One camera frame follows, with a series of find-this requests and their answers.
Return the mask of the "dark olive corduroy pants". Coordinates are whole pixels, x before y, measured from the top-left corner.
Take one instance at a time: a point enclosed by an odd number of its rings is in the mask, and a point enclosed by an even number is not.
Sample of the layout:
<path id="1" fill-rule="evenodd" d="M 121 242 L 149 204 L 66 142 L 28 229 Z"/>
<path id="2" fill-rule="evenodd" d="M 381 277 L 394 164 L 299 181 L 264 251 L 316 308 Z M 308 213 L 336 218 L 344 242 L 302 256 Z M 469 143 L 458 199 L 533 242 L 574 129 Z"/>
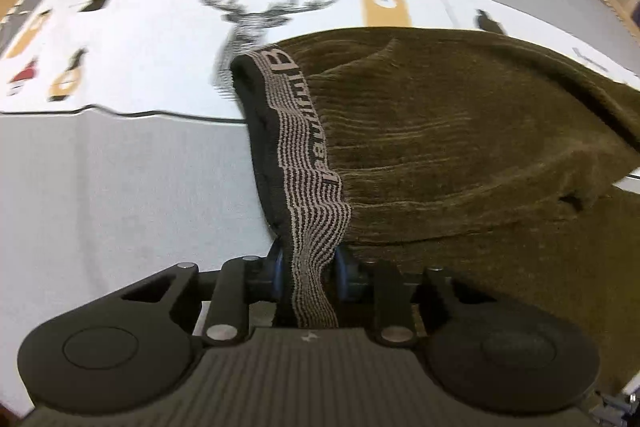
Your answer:
<path id="1" fill-rule="evenodd" d="M 283 247 L 281 319 L 334 326 L 337 247 L 443 265 L 570 320 L 600 385 L 639 368 L 639 93 L 472 30 L 348 28 L 238 56 L 257 190 Z"/>

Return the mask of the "grey mattress cover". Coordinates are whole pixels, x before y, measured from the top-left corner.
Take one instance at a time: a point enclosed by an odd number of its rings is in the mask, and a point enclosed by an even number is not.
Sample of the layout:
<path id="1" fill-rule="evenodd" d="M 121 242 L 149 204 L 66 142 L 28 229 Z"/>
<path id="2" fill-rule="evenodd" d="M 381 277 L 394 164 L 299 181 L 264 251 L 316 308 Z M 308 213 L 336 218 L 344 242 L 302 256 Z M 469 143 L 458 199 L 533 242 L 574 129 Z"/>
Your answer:
<path id="1" fill-rule="evenodd" d="M 21 23 L 41 0 L 29 0 Z M 600 0 L 494 0 L 637 74 L 639 48 Z M 180 260 L 217 268 L 276 237 L 236 124 L 168 114 L 6 115 L 1 109 L 1 395 L 29 406 L 15 367 L 37 324 Z"/>

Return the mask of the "white printed deer bedsheet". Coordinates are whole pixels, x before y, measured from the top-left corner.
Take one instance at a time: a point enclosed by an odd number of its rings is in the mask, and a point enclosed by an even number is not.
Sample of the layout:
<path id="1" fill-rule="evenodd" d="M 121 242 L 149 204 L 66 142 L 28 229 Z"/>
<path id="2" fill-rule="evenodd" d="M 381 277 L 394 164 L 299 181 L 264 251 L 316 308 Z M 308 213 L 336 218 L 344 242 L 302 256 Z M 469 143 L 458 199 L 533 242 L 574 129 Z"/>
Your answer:
<path id="1" fill-rule="evenodd" d="M 585 41 L 494 0 L 41 0 L 1 31 L 1 109 L 236 124 L 233 57 L 317 31 L 383 26 L 499 31 L 639 84 Z"/>

